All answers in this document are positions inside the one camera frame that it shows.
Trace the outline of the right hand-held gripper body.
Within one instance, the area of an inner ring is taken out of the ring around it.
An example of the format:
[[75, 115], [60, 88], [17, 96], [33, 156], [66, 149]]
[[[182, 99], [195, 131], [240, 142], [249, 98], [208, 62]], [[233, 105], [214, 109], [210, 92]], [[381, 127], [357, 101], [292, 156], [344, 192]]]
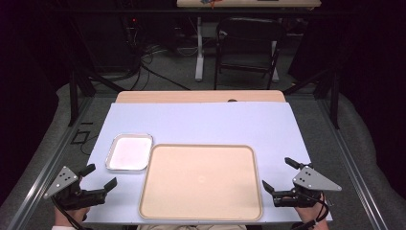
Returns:
[[309, 166], [304, 166], [293, 177], [293, 188], [288, 191], [272, 192], [275, 207], [313, 207], [320, 200], [322, 192], [341, 192], [342, 187]]

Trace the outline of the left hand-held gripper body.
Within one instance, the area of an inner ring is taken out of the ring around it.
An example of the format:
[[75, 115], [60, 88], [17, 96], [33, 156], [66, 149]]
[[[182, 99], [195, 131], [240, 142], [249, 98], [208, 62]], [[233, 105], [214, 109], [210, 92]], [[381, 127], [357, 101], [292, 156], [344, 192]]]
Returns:
[[78, 172], [63, 166], [43, 198], [52, 198], [66, 211], [104, 204], [107, 196], [104, 189], [83, 190], [80, 187], [81, 179]]

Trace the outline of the person's right hand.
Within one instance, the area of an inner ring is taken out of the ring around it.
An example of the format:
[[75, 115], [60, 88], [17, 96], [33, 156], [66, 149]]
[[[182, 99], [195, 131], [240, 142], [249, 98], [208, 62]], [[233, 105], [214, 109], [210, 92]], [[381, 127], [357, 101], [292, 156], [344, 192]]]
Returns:
[[301, 222], [292, 225], [291, 230], [329, 230], [327, 224], [328, 207], [324, 195], [312, 206], [295, 208]]

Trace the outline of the person's left hand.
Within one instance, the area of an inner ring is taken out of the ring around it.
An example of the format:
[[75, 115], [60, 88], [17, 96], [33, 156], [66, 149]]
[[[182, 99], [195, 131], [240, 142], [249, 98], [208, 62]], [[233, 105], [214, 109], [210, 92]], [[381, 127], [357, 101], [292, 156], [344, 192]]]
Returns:
[[[78, 210], [66, 211], [66, 214], [74, 219], [78, 224], [82, 224], [84, 221], [84, 216], [90, 211], [90, 208], [81, 208]], [[55, 226], [64, 227], [68, 230], [74, 230], [73, 225], [69, 222], [68, 218], [55, 208]]]

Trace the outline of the small white square container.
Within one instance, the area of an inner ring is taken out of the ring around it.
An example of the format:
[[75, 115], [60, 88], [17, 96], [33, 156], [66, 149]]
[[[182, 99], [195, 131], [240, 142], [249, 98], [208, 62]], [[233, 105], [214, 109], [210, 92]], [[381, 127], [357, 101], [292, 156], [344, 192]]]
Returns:
[[123, 133], [116, 136], [105, 160], [111, 171], [140, 171], [149, 160], [153, 138], [149, 134]]

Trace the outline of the large beige tray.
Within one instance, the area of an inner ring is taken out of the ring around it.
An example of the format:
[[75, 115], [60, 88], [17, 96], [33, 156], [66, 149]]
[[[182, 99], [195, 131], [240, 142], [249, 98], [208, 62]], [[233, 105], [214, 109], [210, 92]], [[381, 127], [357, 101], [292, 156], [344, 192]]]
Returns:
[[155, 146], [139, 212], [145, 219], [260, 219], [262, 204], [254, 151], [244, 145]]

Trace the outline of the light blue table mat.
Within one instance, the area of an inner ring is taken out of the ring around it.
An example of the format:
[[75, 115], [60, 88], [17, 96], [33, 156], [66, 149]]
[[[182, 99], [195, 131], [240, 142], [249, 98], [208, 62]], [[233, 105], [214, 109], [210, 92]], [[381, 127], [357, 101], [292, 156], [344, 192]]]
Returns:
[[[114, 138], [123, 133], [149, 134], [157, 145], [244, 145], [256, 156], [262, 216], [256, 221], [206, 221], [143, 218], [139, 212], [147, 166], [140, 171], [111, 171], [105, 159]], [[118, 185], [89, 221], [111, 224], [260, 224], [297, 220], [292, 208], [277, 208], [262, 187], [289, 190], [296, 170], [285, 157], [308, 163], [302, 134], [288, 103], [114, 103], [90, 155], [95, 172], [84, 178], [85, 189], [100, 187], [116, 177]]]

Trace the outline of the black folding chair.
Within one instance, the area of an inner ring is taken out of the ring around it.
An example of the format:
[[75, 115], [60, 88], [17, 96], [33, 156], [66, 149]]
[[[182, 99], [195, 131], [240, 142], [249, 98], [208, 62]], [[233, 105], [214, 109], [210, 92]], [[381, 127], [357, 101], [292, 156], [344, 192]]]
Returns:
[[214, 89], [223, 69], [262, 73], [269, 76], [269, 89], [286, 36], [283, 25], [274, 19], [229, 17], [216, 26]]

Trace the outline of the white desk with legs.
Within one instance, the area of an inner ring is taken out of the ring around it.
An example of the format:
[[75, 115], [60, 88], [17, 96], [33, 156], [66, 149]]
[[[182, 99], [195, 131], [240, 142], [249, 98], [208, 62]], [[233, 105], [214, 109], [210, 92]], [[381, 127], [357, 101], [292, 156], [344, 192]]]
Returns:
[[[176, 6], [181, 9], [221, 9], [221, 8], [318, 8], [322, 5], [321, 0], [176, 0]], [[202, 41], [202, 17], [197, 16], [197, 58], [195, 68], [195, 80], [203, 80], [204, 52]]]

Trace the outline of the aluminium floor rail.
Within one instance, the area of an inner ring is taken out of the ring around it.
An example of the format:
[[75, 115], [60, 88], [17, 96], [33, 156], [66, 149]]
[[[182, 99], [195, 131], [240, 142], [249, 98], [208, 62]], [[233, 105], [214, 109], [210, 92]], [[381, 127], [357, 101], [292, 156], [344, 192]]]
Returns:
[[369, 219], [370, 224], [372, 225], [373, 230], [389, 230], [388, 225], [386, 224], [385, 220], [383, 219], [374, 198], [372, 197], [372, 193], [367, 186], [359, 168], [357, 167], [349, 146], [342, 135], [340, 129], [337, 129], [336, 126], [332, 123], [329, 117], [329, 107], [324, 100], [320, 100], [317, 102], [317, 105], [321, 109], [323, 117], [327, 122], [331, 133], [334, 136], [336, 143], [340, 149], [340, 155], [342, 158], [342, 162], [346, 168], [346, 171], [350, 177], [352, 186], [354, 187], [355, 192], [357, 193], [358, 199], [360, 200], [363, 209]]
[[52, 183], [53, 176], [64, 155], [64, 149], [73, 138], [80, 119], [93, 102], [84, 98], [79, 103], [79, 115], [70, 124], [70, 101], [59, 97], [58, 108], [50, 127], [17, 184], [0, 207], [0, 230], [25, 230], [38, 203]]

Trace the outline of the black floor socket frame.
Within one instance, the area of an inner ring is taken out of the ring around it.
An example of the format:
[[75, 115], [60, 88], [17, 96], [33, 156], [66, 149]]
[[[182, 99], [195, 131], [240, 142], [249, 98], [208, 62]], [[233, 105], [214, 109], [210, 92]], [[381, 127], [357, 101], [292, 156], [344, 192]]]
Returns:
[[87, 142], [89, 135], [90, 135], [89, 131], [84, 131], [84, 130], [78, 129], [71, 141], [71, 144], [72, 145], [84, 144]]

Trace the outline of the black metal frame post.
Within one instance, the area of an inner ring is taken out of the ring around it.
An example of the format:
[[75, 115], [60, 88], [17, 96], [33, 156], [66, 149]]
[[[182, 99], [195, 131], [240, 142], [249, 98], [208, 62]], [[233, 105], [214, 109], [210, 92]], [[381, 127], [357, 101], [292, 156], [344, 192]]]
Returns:
[[339, 128], [339, 125], [338, 125], [338, 100], [339, 100], [339, 74], [337, 72], [333, 72], [331, 74], [329, 118], [335, 128]]
[[69, 78], [69, 92], [71, 111], [69, 126], [71, 127], [76, 122], [79, 115], [78, 84], [75, 72], [72, 72]]

